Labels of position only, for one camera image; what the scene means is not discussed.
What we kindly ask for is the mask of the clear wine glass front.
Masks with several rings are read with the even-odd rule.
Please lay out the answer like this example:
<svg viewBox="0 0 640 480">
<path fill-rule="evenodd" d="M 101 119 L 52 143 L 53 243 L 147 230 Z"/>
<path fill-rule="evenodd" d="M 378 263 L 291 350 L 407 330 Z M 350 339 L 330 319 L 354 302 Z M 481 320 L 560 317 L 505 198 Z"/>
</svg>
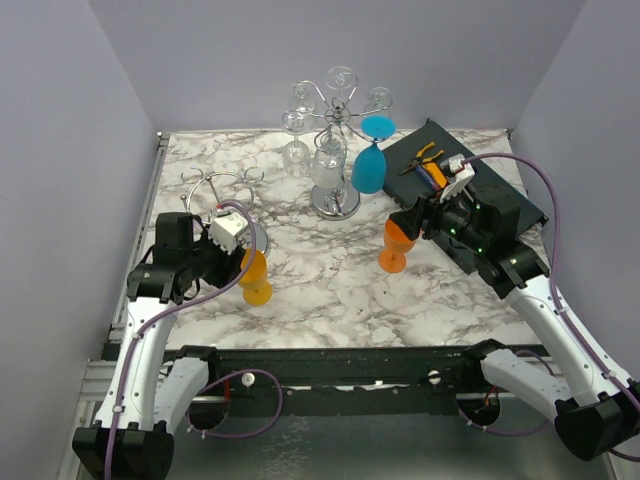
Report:
<svg viewBox="0 0 640 480">
<path fill-rule="evenodd" d="M 308 114 L 289 110 L 283 114 L 282 128 L 292 137 L 282 150 L 284 169 L 293 178 L 304 178 L 308 173 L 311 153 L 301 136 L 313 129 L 313 121 Z"/>
</svg>

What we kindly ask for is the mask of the blue plastic goblet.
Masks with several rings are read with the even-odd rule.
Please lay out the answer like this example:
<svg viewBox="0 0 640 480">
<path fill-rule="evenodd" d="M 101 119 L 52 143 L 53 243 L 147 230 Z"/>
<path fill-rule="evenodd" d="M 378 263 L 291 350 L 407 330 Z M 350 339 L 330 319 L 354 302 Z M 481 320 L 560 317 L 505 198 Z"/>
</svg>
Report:
<svg viewBox="0 0 640 480">
<path fill-rule="evenodd" d="M 363 119 L 361 128 L 371 144 L 356 157 L 351 183 L 359 193 L 374 194 L 382 189 L 387 170 L 385 155 L 378 144 L 391 137 L 396 127 L 390 118 L 373 115 Z"/>
</svg>

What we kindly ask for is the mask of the tall clear flute glass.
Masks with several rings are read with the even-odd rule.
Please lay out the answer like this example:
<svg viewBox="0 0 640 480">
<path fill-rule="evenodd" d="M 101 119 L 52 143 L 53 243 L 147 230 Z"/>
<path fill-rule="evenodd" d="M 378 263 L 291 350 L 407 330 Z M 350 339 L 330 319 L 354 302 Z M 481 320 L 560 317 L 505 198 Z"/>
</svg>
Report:
<svg viewBox="0 0 640 480">
<path fill-rule="evenodd" d="M 334 66 L 325 75 L 326 86 L 338 93 L 339 98 L 348 104 L 358 88 L 358 78 L 348 66 Z"/>
</svg>

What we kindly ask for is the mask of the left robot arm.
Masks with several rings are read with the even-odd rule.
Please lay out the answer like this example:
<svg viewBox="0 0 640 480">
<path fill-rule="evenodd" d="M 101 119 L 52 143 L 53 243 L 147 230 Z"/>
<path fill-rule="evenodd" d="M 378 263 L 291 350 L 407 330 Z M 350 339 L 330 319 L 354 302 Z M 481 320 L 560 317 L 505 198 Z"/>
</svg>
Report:
<svg viewBox="0 0 640 480">
<path fill-rule="evenodd" d="M 72 449 L 94 479 L 164 479 L 174 434 L 197 393 L 222 380 L 213 347 L 185 347 L 166 379 L 160 377 L 168 337 L 180 310 L 205 302 L 190 295 L 202 283 L 221 294 L 238 281 L 250 216 L 236 202 L 204 224 L 188 212 L 155 222 L 152 247 L 129 273 L 126 320 L 114 373 L 88 427 L 76 429 Z"/>
</svg>

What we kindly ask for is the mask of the yellow plastic goblet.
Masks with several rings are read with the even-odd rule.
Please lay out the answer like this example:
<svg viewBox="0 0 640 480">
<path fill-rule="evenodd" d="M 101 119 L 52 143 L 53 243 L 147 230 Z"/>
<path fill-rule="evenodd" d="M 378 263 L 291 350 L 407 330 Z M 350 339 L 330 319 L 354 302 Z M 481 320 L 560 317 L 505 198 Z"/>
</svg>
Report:
<svg viewBox="0 0 640 480">
<path fill-rule="evenodd" d="M 272 286 L 268 281 L 268 265 L 264 254 L 256 251 L 254 260 L 239 285 L 245 302 L 251 306 L 262 306 L 272 297 Z"/>
</svg>

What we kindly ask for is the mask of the tall chrome glass rack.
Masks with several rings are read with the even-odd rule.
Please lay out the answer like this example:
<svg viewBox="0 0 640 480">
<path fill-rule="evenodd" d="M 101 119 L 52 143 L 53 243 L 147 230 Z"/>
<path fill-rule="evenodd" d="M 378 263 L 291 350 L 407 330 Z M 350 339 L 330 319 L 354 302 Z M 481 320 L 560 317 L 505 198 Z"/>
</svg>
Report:
<svg viewBox="0 0 640 480">
<path fill-rule="evenodd" d="M 359 86 L 354 71 L 335 66 L 325 84 L 333 97 L 311 80 L 293 84 L 282 129 L 293 137 L 287 145 L 290 158 L 306 168 L 313 183 L 312 209 L 321 218 L 339 221 L 357 212 L 362 194 L 382 189 L 387 163 L 379 144 L 395 134 L 396 126 L 388 89 L 372 89 L 365 109 L 353 112 L 350 103 Z"/>
</svg>

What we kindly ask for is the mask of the clear wine glass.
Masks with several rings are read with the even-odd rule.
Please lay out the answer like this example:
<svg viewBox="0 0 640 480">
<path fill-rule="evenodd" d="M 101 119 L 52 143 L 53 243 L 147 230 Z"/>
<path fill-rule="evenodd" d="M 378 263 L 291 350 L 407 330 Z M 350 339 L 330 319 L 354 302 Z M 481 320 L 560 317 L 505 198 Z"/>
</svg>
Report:
<svg viewBox="0 0 640 480">
<path fill-rule="evenodd" d="M 314 89 L 308 81 L 297 81 L 292 84 L 289 109 L 309 116 L 316 113 Z"/>
<path fill-rule="evenodd" d="M 282 128 L 292 137 L 282 150 L 284 169 L 293 178 L 304 178 L 308 173 L 311 153 L 301 136 L 313 129 L 313 121 L 308 114 L 289 110 L 283 114 Z"/>
<path fill-rule="evenodd" d="M 345 162 L 344 136 L 331 132 L 323 134 L 310 167 L 310 177 L 314 185 L 323 189 L 336 187 L 341 182 Z"/>
<path fill-rule="evenodd" d="M 385 87 L 374 87 L 367 95 L 368 103 L 363 112 L 367 116 L 391 117 L 393 98 L 391 91 Z"/>
</svg>

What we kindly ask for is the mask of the orange plastic goblet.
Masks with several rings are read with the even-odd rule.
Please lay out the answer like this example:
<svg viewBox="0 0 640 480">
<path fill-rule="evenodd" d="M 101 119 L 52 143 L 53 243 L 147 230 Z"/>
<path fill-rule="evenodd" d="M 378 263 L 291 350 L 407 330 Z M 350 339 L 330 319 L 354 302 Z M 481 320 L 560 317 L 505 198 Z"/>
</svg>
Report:
<svg viewBox="0 0 640 480">
<path fill-rule="evenodd" d="M 416 244 L 391 219 L 384 226 L 384 249 L 378 256 L 379 266 L 387 273 L 400 273 L 406 267 L 406 254 Z"/>
</svg>

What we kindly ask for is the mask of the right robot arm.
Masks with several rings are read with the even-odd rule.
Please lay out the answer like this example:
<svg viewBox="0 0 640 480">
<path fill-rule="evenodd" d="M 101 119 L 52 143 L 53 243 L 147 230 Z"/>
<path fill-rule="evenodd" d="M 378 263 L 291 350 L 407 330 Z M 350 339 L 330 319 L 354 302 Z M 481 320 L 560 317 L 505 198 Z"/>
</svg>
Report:
<svg viewBox="0 0 640 480">
<path fill-rule="evenodd" d="M 575 457 L 590 461 L 638 435 L 639 384 L 560 296 L 554 271 L 520 240 L 519 216 L 507 190 L 489 187 L 468 208 L 443 191 L 389 219 L 409 240 L 440 234 L 469 250 L 482 280 L 526 321 L 561 372 L 555 377 L 490 340 L 461 365 L 462 384 L 516 395 L 553 423 Z"/>
</svg>

